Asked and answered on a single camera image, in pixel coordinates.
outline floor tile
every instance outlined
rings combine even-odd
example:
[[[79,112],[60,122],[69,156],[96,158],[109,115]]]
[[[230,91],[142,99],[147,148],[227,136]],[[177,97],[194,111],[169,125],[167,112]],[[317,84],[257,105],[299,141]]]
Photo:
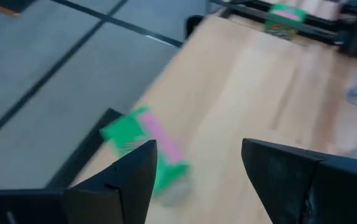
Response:
[[[52,1],[0,13],[0,117],[97,21]]]
[[[97,12],[107,14],[120,0],[70,0]]]
[[[105,24],[0,131],[0,189],[44,187],[105,110],[127,113],[176,51]]]
[[[183,41],[187,17],[206,11],[206,0],[129,0],[115,18]]]

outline green snack box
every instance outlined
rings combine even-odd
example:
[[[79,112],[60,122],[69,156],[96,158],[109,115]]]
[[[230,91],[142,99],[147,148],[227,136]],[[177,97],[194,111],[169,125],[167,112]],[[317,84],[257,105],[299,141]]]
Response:
[[[119,157],[125,156],[147,140],[154,139],[154,137],[147,131],[147,127],[138,119],[140,114],[148,112],[149,108],[142,106],[138,110],[134,110],[128,115],[120,117],[100,130],[100,133],[105,140],[114,143],[114,152]],[[167,162],[167,156],[162,150],[162,146],[159,144],[154,195],[159,195],[176,180],[187,175],[189,168],[190,166],[186,161],[179,161],[175,164]]]
[[[291,40],[297,33],[297,30],[293,27],[301,25],[306,15],[306,12],[299,8],[283,3],[275,4],[268,12],[264,32],[285,40]],[[282,21],[282,23],[288,26],[272,22],[271,20]]]

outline light wood surface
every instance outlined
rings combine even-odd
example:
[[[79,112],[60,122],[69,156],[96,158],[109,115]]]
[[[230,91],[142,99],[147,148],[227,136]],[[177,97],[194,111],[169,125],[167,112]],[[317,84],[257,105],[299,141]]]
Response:
[[[290,2],[329,17],[318,12],[326,3]],[[149,224],[270,223],[241,161],[242,138],[331,154],[357,147],[357,106],[345,100],[357,59],[231,20],[205,19],[137,103],[152,108],[193,166],[190,197],[174,208],[152,202]],[[76,182],[115,160],[103,146]]]

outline pink stripe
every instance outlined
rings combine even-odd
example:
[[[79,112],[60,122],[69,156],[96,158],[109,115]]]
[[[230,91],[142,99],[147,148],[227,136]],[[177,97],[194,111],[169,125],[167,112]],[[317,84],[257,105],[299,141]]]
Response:
[[[271,13],[275,14],[275,15],[278,15],[278,16],[286,17],[286,18],[289,18],[289,19],[294,19],[296,21],[300,20],[298,15],[293,15],[291,13],[288,13],[288,12],[285,12],[285,11],[281,11],[281,10],[273,10]]]
[[[162,129],[158,120],[154,118],[151,112],[145,112],[140,114],[137,118],[146,127],[147,131],[151,134],[152,138],[158,141],[158,144],[162,146],[160,148],[163,150],[167,156],[167,160],[174,164],[182,160],[179,150],[174,146],[173,142],[169,139],[166,132]]]

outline green box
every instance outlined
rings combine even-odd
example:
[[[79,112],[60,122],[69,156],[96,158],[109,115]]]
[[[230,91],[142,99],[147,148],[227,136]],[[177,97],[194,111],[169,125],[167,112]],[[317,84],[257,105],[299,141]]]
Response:
[[[301,25],[306,15],[306,12],[299,8],[283,3],[275,4],[268,12],[264,32],[285,40],[291,40],[297,33],[297,30],[293,27]],[[285,25],[272,22],[273,19],[282,21]]]

